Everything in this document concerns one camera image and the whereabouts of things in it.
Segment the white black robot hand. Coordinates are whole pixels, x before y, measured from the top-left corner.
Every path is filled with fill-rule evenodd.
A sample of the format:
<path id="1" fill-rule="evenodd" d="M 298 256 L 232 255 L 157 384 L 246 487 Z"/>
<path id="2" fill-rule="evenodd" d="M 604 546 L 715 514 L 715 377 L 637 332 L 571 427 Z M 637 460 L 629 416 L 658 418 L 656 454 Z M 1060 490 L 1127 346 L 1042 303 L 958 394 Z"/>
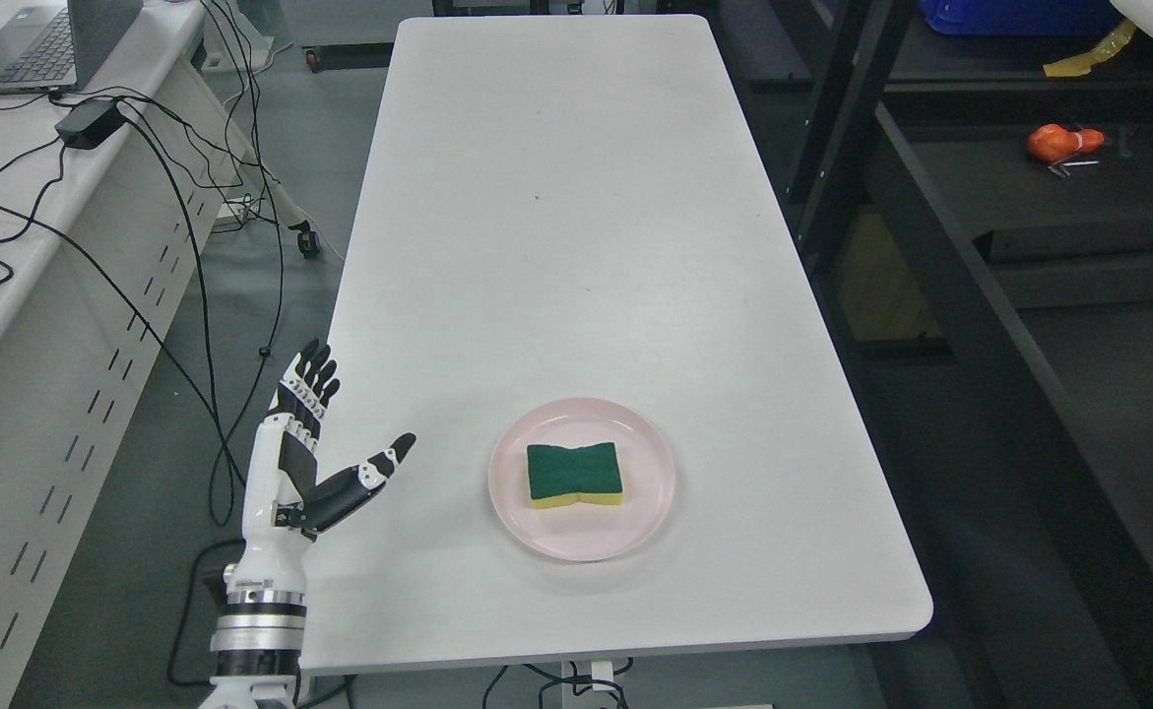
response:
<path id="1" fill-rule="evenodd" d="M 229 603 L 297 603 L 304 556 L 321 534 L 372 501 L 399 470 L 416 436 L 319 478 L 321 425 L 341 390 L 332 347 L 306 342 L 280 377 L 253 439 L 241 534 L 244 552 L 225 575 Z"/>

